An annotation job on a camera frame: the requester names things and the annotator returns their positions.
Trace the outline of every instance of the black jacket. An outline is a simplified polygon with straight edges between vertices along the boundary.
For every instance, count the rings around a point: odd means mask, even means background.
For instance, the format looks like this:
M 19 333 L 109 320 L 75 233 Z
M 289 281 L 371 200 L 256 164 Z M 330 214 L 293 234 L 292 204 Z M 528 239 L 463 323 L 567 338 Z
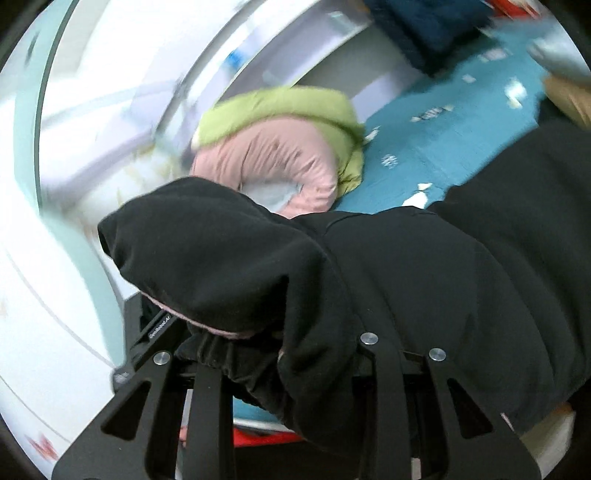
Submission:
M 589 133 L 549 124 L 429 210 L 294 220 L 182 179 L 99 233 L 123 277 L 159 302 L 258 332 L 194 328 L 177 353 L 224 370 L 320 446 L 359 452 L 356 342 L 376 320 L 408 350 L 443 348 L 523 432 L 590 376 L 590 159 Z

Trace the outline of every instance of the clothing pile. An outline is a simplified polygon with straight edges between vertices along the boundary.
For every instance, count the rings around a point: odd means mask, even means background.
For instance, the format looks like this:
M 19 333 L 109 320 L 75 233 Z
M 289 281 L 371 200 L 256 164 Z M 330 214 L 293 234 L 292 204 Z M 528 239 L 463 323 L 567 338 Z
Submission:
M 427 75 L 446 67 L 454 50 L 479 35 L 493 10 L 482 0 L 363 0 L 375 24 Z
M 427 210 L 293 220 L 189 177 L 99 235 L 124 278 L 189 322 L 180 359 L 329 451 L 360 455 L 367 331 L 442 348 L 524 433 L 591 377 L 589 158 L 591 132 L 550 123 Z
M 325 212 L 361 183 L 364 135 L 341 92 L 257 90 L 203 115 L 190 174 L 239 190 L 286 218 Z

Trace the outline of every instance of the metal screw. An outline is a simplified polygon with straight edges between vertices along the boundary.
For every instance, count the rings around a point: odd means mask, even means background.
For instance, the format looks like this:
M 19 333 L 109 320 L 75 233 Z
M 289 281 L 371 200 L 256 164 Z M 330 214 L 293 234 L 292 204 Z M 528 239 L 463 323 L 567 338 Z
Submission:
M 447 357 L 447 353 L 440 348 L 432 348 L 429 352 L 429 357 L 435 362 L 443 362 Z
M 166 365 L 168 362 L 170 362 L 170 353 L 158 352 L 154 355 L 154 363 L 156 365 Z
M 378 336 L 375 333 L 365 332 L 361 335 L 361 342 L 364 345 L 375 345 L 378 343 Z

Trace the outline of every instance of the pink lining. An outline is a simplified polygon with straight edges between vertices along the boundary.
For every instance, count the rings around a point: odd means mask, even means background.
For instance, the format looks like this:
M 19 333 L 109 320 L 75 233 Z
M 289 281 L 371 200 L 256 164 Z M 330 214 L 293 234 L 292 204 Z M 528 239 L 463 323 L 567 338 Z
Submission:
M 203 325 L 202 323 L 195 322 L 195 320 L 191 320 L 191 319 L 185 317 L 185 315 L 183 315 L 182 313 L 175 312 L 172 308 L 167 307 L 166 305 L 160 303 L 158 300 L 153 299 L 149 295 L 146 295 L 144 292 L 142 292 L 142 295 L 144 295 L 152 303 L 154 303 L 155 305 L 157 305 L 161 309 L 166 310 L 167 312 L 172 313 L 173 315 L 176 315 L 178 318 L 183 319 L 186 322 L 189 322 L 189 323 L 195 325 L 195 327 L 199 327 L 204 330 L 207 330 L 209 333 L 212 333 L 214 335 L 218 335 L 218 336 L 227 338 L 229 340 L 244 340 L 244 339 L 250 338 L 254 334 L 256 334 L 256 332 L 225 332 L 224 330 L 217 330 L 215 328 L 208 327 L 207 325 Z

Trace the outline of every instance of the pink jacket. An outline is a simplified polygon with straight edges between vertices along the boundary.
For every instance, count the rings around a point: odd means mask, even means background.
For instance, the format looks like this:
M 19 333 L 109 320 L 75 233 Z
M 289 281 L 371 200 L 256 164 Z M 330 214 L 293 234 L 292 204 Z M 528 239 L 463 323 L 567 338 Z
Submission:
M 250 181 L 301 184 L 282 211 L 287 218 L 325 212 L 337 195 L 336 157 L 312 123 L 280 116 L 256 122 L 217 144 L 203 147 L 190 174 L 234 190 Z

